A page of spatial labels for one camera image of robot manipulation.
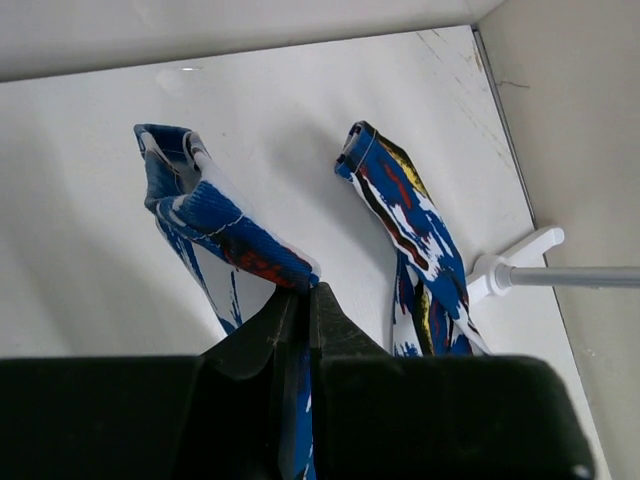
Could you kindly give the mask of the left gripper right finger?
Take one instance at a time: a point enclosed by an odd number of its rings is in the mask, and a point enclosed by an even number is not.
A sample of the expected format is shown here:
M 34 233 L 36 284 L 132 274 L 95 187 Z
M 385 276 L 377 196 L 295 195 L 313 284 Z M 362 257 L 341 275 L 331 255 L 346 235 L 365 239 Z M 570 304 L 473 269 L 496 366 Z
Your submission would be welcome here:
M 593 479 L 559 375 L 526 356 L 396 358 L 310 293 L 313 442 L 321 479 Z

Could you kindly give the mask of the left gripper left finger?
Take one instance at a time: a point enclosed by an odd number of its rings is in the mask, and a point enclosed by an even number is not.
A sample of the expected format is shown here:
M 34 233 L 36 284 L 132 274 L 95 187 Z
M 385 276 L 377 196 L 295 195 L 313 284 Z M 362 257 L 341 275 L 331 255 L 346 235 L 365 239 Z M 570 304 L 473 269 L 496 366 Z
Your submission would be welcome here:
M 290 479 L 297 295 L 199 355 L 1 363 L 5 479 Z

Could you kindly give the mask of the blue patterned trousers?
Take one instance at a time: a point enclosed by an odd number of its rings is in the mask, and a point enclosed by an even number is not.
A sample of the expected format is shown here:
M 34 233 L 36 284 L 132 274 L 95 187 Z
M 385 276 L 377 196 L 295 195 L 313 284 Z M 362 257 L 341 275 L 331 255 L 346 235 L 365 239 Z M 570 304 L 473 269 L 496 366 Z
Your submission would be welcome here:
M 326 283 L 319 264 L 258 220 L 196 132 L 138 124 L 134 134 L 146 171 L 145 207 L 204 291 L 224 339 L 275 291 L 298 296 L 290 479 L 321 479 L 314 463 L 309 318 L 310 293 Z M 396 358 L 486 356 L 469 314 L 462 258 L 406 152 L 359 122 L 336 170 L 380 220 L 396 253 L 392 346 L 384 350 Z

